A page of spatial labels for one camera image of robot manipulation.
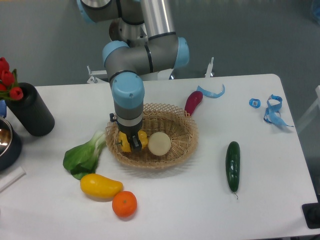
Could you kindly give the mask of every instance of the cucumber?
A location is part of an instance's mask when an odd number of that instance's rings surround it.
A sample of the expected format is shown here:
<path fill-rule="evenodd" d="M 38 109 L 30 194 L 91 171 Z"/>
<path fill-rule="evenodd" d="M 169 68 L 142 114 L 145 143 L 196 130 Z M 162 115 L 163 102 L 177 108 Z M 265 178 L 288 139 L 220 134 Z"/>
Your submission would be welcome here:
<path fill-rule="evenodd" d="M 232 141 L 226 151 L 225 171 L 231 191 L 236 194 L 240 181 L 240 146 Z"/>

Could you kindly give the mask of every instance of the orange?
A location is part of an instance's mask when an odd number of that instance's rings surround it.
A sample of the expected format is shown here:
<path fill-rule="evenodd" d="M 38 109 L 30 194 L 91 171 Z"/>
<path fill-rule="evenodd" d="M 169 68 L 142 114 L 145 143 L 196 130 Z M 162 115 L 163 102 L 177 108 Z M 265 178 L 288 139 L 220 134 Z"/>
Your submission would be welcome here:
<path fill-rule="evenodd" d="M 137 210 L 136 196 L 130 191 L 121 191 L 112 200 L 112 209 L 120 218 L 127 218 Z"/>

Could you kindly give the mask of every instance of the red tulip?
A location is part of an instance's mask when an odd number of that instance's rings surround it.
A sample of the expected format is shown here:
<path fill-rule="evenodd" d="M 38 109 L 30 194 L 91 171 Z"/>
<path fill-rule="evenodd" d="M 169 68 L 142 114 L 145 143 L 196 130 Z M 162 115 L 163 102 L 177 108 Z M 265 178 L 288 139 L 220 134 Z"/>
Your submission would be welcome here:
<path fill-rule="evenodd" d="M 0 83 L 0 91 L 7 91 L 7 87 Z"/>
<path fill-rule="evenodd" d="M 7 70 L 9 71 L 10 66 L 9 63 L 6 61 L 6 59 L 4 57 L 0 58 L 0 73 L 2 73 L 3 70 Z"/>
<path fill-rule="evenodd" d="M 9 87 L 15 82 L 15 76 L 8 70 L 3 70 L 1 73 L 1 80 L 3 85 Z"/>
<path fill-rule="evenodd" d="M 24 97 L 24 93 L 22 92 L 22 89 L 20 87 L 15 86 L 10 90 L 9 96 L 13 100 L 20 100 Z"/>

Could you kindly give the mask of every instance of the woven basket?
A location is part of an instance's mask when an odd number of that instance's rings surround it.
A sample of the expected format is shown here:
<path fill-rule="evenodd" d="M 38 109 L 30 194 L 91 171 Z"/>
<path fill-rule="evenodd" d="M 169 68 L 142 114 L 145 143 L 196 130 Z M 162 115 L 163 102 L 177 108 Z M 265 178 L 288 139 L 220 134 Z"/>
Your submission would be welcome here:
<path fill-rule="evenodd" d="M 152 154 L 148 147 L 141 152 L 122 152 L 116 122 L 106 127 L 106 145 L 115 158 L 125 165 L 163 169 L 181 164 L 198 145 L 198 129 L 195 121 L 183 109 L 169 104 L 147 103 L 143 106 L 142 130 L 149 138 L 155 132 L 164 132 L 171 139 L 171 149 L 162 156 Z"/>

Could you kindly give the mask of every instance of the black cylindrical container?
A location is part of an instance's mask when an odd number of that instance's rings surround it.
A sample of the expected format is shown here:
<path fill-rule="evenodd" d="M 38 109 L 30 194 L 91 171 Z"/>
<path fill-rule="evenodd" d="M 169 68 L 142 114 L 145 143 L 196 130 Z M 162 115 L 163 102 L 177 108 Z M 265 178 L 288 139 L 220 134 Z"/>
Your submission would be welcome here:
<path fill-rule="evenodd" d="M 55 126 L 54 117 L 33 85 L 21 82 L 19 87 L 23 98 L 17 101 L 6 100 L 6 105 L 31 135 L 47 135 Z"/>
<path fill-rule="evenodd" d="M 19 157 L 22 143 L 11 124 L 0 117 L 0 171 L 10 167 Z"/>

